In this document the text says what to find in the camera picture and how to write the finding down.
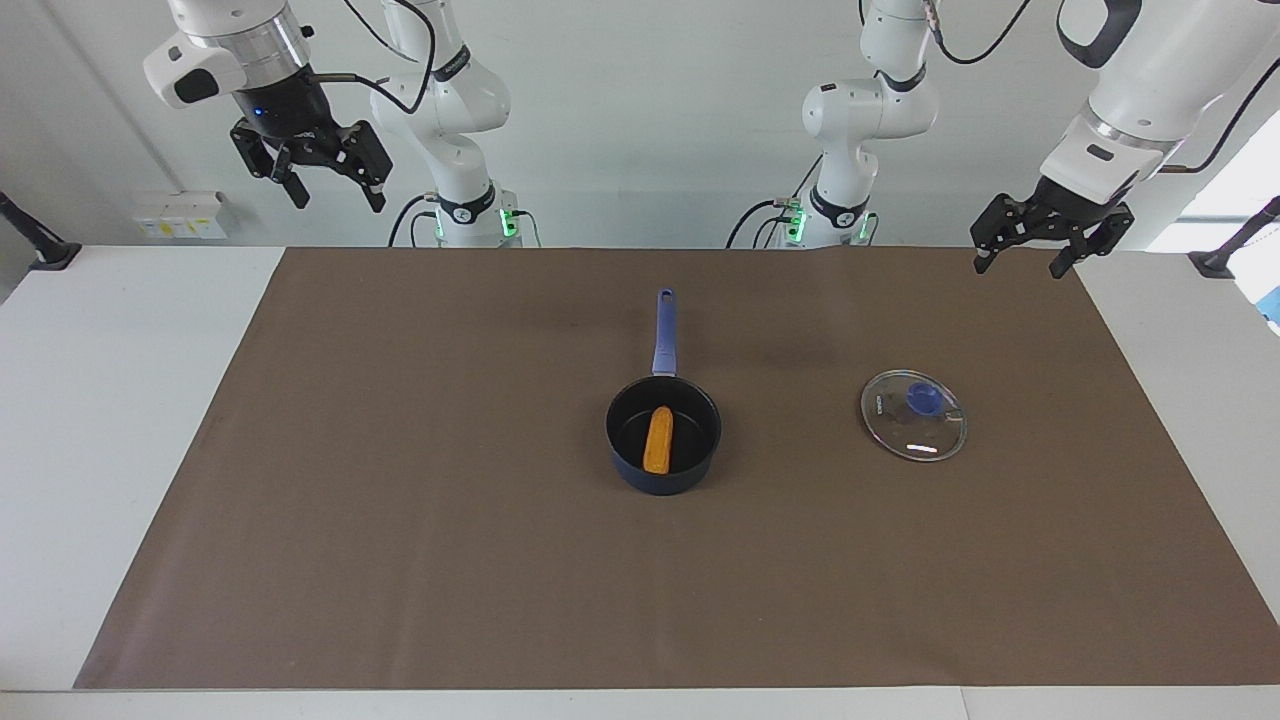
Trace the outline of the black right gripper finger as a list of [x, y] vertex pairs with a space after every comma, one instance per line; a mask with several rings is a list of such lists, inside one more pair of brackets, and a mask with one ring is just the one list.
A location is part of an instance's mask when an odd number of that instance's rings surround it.
[[390, 158], [384, 149], [347, 149], [340, 154], [339, 169], [360, 187], [371, 211], [384, 210], [384, 184], [390, 174]]
[[276, 150], [276, 155], [269, 173], [269, 179], [275, 184], [279, 184], [285, 191], [294, 208], [300, 210], [307, 208], [310, 193], [293, 168], [289, 149]]

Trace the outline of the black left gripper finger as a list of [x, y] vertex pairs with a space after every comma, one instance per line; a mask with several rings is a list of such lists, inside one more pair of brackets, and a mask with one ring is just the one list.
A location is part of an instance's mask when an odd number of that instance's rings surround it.
[[1079, 223], [1062, 225], [1062, 240], [1068, 245], [1050, 263], [1050, 274], [1059, 281], [1078, 263], [1093, 256], [1110, 255], [1132, 228], [1134, 220], [1132, 213], [1110, 213], [1092, 231], [1085, 231]]
[[1010, 195], [996, 195], [972, 224], [975, 247], [973, 266], [986, 274], [997, 255], [1027, 243], [1025, 215], [1028, 204]]

